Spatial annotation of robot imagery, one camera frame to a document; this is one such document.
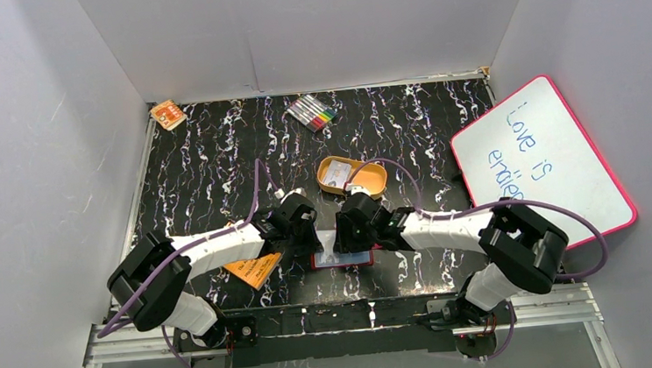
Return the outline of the red card holder wallet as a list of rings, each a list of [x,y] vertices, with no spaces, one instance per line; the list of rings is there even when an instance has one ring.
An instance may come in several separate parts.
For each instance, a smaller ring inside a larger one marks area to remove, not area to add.
[[[314,269],[346,267],[346,266],[369,266],[374,261],[373,251],[364,251],[357,253],[338,252],[316,253],[311,257],[311,265]]]

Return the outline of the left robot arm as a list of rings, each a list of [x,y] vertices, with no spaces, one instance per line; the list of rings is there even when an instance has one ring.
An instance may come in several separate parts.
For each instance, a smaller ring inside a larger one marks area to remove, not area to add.
[[[220,230],[188,237],[169,237],[154,230],[131,250],[110,275],[106,287],[137,330],[160,326],[187,331],[208,348],[226,339],[222,311],[208,300],[187,293],[186,284],[237,261],[268,255],[305,257],[322,249],[315,231],[317,212],[297,191],[274,209]]]

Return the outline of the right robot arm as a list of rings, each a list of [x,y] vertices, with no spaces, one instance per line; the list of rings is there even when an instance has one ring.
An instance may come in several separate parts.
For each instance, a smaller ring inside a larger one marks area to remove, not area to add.
[[[555,283],[569,238],[523,202],[500,198],[489,208],[464,212],[385,208],[369,195],[347,198],[335,215],[336,251],[475,251],[488,265],[471,274],[457,299],[425,317],[429,325],[480,325],[499,303],[518,292],[547,294]]]

